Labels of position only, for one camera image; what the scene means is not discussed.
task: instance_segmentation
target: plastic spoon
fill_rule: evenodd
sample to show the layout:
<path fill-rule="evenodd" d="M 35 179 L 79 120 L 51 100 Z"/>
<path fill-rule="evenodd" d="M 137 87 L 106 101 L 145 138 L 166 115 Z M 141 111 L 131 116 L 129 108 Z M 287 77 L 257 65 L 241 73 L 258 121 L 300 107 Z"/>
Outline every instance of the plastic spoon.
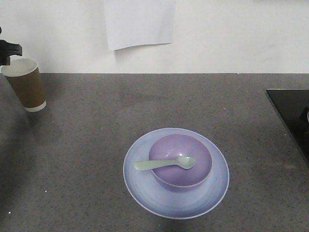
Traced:
<path fill-rule="evenodd" d="M 178 156 L 176 159 L 166 159 L 166 160 L 145 160 L 134 162 L 134 168 L 139 171 L 160 168 L 170 165 L 178 165 L 184 169 L 192 168 L 196 161 L 192 157 L 188 156 Z"/>

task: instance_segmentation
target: bowl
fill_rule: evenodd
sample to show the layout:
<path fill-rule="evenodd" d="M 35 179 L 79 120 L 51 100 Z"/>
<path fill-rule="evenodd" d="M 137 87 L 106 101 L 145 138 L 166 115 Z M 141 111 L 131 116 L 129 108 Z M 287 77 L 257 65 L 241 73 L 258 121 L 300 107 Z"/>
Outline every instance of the bowl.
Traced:
<path fill-rule="evenodd" d="M 212 167 L 209 150 L 198 139 L 184 134 L 170 134 L 158 139 L 150 148 L 149 160 L 172 160 L 189 156 L 196 160 L 191 169 L 177 165 L 152 169 L 155 178 L 171 189 L 191 188 L 201 184 Z"/>

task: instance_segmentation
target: light blue plate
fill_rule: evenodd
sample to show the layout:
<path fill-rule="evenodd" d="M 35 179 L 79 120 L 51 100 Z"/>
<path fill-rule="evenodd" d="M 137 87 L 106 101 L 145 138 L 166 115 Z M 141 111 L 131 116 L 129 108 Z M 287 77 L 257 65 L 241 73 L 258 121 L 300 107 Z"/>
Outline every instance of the light blue plate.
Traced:
<path fill-rule="evenodd" d="M 137 171 L 137 160 L 148 160 L 149 150 L 159 138 L 169 134 L 185 134 L 201 141 L 212 157 L 212 171 L 198 187 L 188 192 L 174 192 L 162 187 L 152 172 Z M 124 179 L 132 197 L 143 208 L 170 219 L 199 217 L 215 208 L 223 199 L 229 182 L 229 171 L 221 151 L 207 138 L 180 128 L 163 128 L 139 138 L 128 150 L 124 162 Z"/>

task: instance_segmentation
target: plate rim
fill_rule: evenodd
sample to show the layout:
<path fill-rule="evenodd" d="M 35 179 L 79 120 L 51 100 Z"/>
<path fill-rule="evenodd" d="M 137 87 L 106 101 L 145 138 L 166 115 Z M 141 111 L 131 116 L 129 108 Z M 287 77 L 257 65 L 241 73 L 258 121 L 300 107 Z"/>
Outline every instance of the plate rim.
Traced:
<path fill-rule="evenodd" d="M 159 213 L 157 213 L 157 212 L 155 212 L 155 211 L 153 211 L 153 210 L 147 208 L 147 207 L 144 206 L 142 203 L 140 203 L 140 202 L 136 199 L 136 197 L 132 194 L 130 188 L 129 188 L 128 185 L 127 185 L 126 176 L 125 176 L 125 163 L 126 163 L 126 159 L 127 159 L 127 156 L 128 156 L 128 154 L 129 154 L 131 148 L 135 145 L 135 143 L 136 143 L 139 139 L 141 139 L 142 137 L 146 136 L 147 134 L 153 133 L 153 132 L 155 132 L 155 131 L 167 130 L 167 129 L 185 130 L 185 131 L 189 131 L 189 132 L 195 133 L 195 134 L 197 134 L 197 135 L 199 135 L 199 136 L 202 136 L 204 139 L 206 139 L 207 141 L 209 141 L 209 142 L 219 151 L 219 153 L 221 154 L 223 160 L 225 161 L 225 166 L 226 166 L 226 169 L 227 169 L 227 184 L 226 184 L 224 193 L 222 194 L 220 200 L 219 200 L 213 207 L 211 207 L 211 208 L 208 209 L 207 211 L 205 211 L 205 212 L 203 212 L 203 213 L 200 213 L 200 214 L 198 214 L 198 215 L 193 215 L 193 216 L 189 216 L 189 217 L 169 217 L 169 216 L 166 216 L 166 215 L 159 214 Z M 128 149 L 128 151 L 127 151 L 127 153 L 126 153 L 126 156 L 125 156 L 125 159 L 124 159 L 124 164 L 123 164 L 123 177 L 124 177 L 124 181 L 125 181 L 125 185 L 126 185 L 127 190 L 129 191 L 129 193 L 130 193 L 130 195 L 133 197 L 133 199 L 134 199 L 141 207 L 143 207 L 143 208 L 146 209 L 148 212 L 151 212 L 151 213 L 153 213 L 153 214 L 155 214 L 155 215 L 157 215 L 157 216 L 160 216 L 160 217 L 163 217 L 163 218 L 168 218 L 168 219 L 174 219 L 174 220 L 192 219 L 192 218 L 200 217 L 200 216 L 202 216 L 202 215 L 204 215 L 204 214 L 210 212 L 210 211 L 211 211 L 212 209 L 214 209 L 219 203 L 221 203 L 221 201 L 223 200 L 223 198 L 224 198 L 224 196 L 225 196 L 225 194 L 226 194 L 226 192 L 227 192 L 227 189 L 228 189 L 228 186 L 229 186 L 229 182 L 230 182 L 229 168 L 228 168 L 226 159 L 225 159 L 224 155 L 222 154 L 222 152 L 220 151 L 220 149 L 219 149 L 212 141 L 210 141 L 208 138 L 206 138 L 205 136 L 203 136 L 203 135 L 201 135 L 201 134 L 199 134 L 199 133 L 197 133 L 197 132 L 194 132 L 194 131 L 192 131 L 192 130 L 188 130 L 188 129 L 184 129 L 184 128 L 176 128 L 176 127 L 167 127 L 167 128 L 160 128 L 160 129 L 152 130 L 152 131 L 150 131 L 150 132 L 148 132 L 148 133 L 142 135 L 141 137 L 139 137 L 139 138 L 130 146 L 130 148 Z"/>

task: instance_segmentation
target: induction cooktop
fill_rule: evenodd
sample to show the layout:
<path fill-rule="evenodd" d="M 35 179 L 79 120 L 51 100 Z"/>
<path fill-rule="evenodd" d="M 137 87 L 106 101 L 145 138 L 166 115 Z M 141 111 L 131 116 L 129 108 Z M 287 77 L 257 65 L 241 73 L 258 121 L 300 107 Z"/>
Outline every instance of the induction cooktop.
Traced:
<path fill-rule="evenodd" d="M 266 92 L 309 164 L 309 90 L 267 89 Z"/>

